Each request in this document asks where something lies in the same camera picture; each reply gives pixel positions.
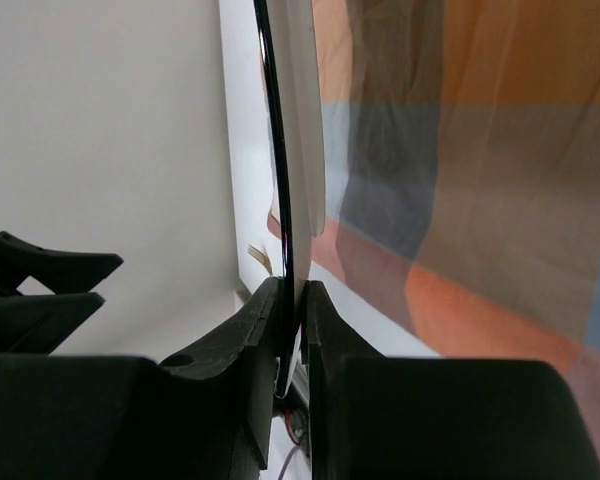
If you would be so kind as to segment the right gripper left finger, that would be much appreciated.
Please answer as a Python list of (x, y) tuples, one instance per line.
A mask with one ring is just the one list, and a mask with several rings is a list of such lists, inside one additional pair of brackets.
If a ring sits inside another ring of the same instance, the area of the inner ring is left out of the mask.
[(281, 283), (161, 362), (0, 355), (0, 479), (255, 479)]

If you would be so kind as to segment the square white plate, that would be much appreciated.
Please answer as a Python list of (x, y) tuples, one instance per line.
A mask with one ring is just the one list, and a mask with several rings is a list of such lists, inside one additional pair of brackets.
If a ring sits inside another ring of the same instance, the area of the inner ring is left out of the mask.
[(311, 244), (324, 231), (326, 176), (312, 4), (254, 4), (273, 143), (282, 244), (279, 369), (286, 396), (299, 357), (302, 306)]

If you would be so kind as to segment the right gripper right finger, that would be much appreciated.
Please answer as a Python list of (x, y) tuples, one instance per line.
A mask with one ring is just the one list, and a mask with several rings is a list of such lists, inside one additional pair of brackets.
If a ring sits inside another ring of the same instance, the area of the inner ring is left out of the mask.
[(600, 479), (576, 401), (549, 364), (389, 358), (305, 290), (316, 479)]

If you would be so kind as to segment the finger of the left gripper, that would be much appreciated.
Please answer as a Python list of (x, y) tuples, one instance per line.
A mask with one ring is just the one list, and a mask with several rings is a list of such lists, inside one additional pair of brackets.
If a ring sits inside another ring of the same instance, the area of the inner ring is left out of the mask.
[(88, 292), (123, 263), (114, 253), (45, 249), (0, 232), (0, 295), (16, 295), (29, 277), (55, 294)]
[(0, 353), (49, 354), (104, 303), (95, 292), (0, 297)]

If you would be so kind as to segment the checkered orange blue cloth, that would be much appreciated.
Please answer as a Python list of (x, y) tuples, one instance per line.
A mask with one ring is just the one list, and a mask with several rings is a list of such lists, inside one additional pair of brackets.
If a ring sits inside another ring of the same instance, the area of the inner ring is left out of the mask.
[(315, 1), (313, 260), (429, 348), (552, 364), (600, 452), (600, 1)]

